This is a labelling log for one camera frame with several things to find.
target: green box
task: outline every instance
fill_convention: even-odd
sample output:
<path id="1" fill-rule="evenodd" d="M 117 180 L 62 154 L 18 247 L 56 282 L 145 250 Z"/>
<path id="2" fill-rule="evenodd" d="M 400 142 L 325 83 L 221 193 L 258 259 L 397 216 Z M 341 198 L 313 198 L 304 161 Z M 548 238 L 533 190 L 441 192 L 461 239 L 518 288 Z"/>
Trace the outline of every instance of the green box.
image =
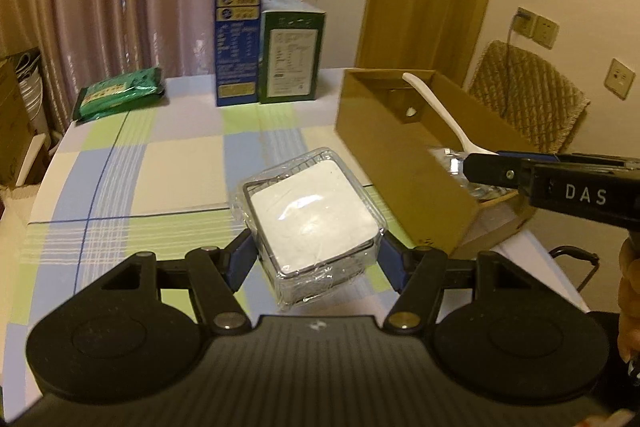
<path id="1" fill-rule="evenodd" d="M 262 0 L 261 103 L 315 99 L 325 17 L 301 0 Z"/>

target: table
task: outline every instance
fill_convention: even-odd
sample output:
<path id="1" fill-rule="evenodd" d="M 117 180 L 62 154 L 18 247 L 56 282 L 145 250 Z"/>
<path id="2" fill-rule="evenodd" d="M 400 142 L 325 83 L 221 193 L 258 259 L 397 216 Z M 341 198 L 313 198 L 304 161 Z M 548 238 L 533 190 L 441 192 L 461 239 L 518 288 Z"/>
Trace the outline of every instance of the table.
<path id="1" fill-rule="evenodd" d="M 318 100 L 217 108 L 212 76 L 166 81 L 159 105 L 72 126 L 42 182 L 20 256 L 17 292 L 4 351 L 7 420 L 40 393 L 24 358 L 30 328 L 74 293 L 140 250 L 159 260 L 197 247 L 224 247 L 244 228 L 229 210 L 238 182 L 294 156 L 328 146 L 367 187 L 391 231 L 410 245 L 380 195 L 337 134 L 342 70 L 319 75 Z M 585 303 L 530 232 L 496 249 L 587 311 Z M 468 291 L 448 291 L 445 314 Z M 294 314 L 369 314 L 380 322 L 396 301 L 376 265 Z M 255 323 L 278 313 L 259 263 L 236 298 Z M 162 299 L 192 314 L 186 291 Z"/>

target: human hand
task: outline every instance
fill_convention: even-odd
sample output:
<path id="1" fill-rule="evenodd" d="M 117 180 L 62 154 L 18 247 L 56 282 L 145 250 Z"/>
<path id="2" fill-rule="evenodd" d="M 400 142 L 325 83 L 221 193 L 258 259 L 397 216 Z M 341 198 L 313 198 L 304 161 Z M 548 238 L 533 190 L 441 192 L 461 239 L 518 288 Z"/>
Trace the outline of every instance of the human hand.
<path id="1" fill-rule="evenodd" d="M 626 363 L 640 353 L 640 253 L 634 251 L 629 239 L 620 249 L 620 272 L 618 350 Z"/>
<path id="2" fill-rule="evenodd" d="M 621 409 L 608 418 L 604 416 L 590 416 L 575 427 L 623 427 L 634 417 L 627 409 Z"/>

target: chair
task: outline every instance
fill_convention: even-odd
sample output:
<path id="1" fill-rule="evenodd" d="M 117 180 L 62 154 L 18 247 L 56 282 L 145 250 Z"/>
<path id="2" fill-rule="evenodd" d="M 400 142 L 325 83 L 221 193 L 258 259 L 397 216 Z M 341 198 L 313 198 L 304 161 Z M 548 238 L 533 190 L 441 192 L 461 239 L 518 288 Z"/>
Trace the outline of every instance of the chair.
<path id="1" fill-rule="evenodd" d="M 510 46 L 509 73 L 506 56 L 507 44 L 491 42 L 478 64 L 469 93 L 504 115 L 540 152 L 562 152 L 571 143 L 578 118 L 590 100 L 536 54 Z"/>

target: square plastic container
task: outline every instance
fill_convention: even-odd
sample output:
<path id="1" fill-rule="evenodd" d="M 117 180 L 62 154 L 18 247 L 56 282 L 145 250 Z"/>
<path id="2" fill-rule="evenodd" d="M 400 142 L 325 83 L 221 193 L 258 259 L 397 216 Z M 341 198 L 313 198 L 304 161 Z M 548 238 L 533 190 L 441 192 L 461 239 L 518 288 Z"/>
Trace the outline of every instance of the square plastic container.
<path id="1" fill-rule="evenodd" d="M 241 182 L 234 210 L 252 230 L 281 309 L 324 295 L 375 264 L 386 229 L 367 192 L 328 148 Z"/>

